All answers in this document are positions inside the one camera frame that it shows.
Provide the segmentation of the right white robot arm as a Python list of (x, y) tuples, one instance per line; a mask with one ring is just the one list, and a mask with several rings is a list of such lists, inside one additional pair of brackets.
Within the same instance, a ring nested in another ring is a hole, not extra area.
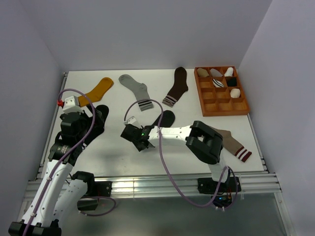
[(161, 150), (163, 144), (187, 147), (199, 161), (208, 165), (217, 191), (225, 191), (230, 186), (230, 171), (224, 170), (226, 163), (221, 157), (223, 137), (201, 121), (184, 127), (138, 127), (128, 123), (121, 137), (133, 143), (139, 152), (155, 147)]

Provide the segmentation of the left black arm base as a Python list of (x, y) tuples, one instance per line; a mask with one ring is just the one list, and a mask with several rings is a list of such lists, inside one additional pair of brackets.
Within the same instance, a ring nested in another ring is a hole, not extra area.
[(99, 199), (93, 199), (91, 197), (110, 197), (112, 190), (111, 181), (96, 181), (90, 192), (86, 193), (77, 202), (77, 208), (79, 211), (94, 211), (98, 207)]

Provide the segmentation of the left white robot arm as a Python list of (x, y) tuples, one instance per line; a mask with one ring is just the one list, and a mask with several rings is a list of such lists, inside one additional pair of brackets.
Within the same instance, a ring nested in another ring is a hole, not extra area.
[(21, 221), (12, 222), (11, 236), (60, 236), (62, 221), (69, 209), (76, 206), (83, 196), (96, 190), (94, 175), (77, 171), (67, 190), (61, 190), (85, 146), (104, 132), (109, 108), (99, 105), (85, 111), (61, 114), (61, 130), (50, 148), (46, 173), (29, 209)]

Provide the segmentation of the plain black sock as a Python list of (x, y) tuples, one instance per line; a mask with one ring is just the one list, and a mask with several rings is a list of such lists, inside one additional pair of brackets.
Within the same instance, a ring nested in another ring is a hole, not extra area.
[(175, 121), (174, 113), (170, 110), (165, 110), (163, 112), (163, 116), (160, 122), (160, 127), (169, 128), (173, 125), (174, 121)]

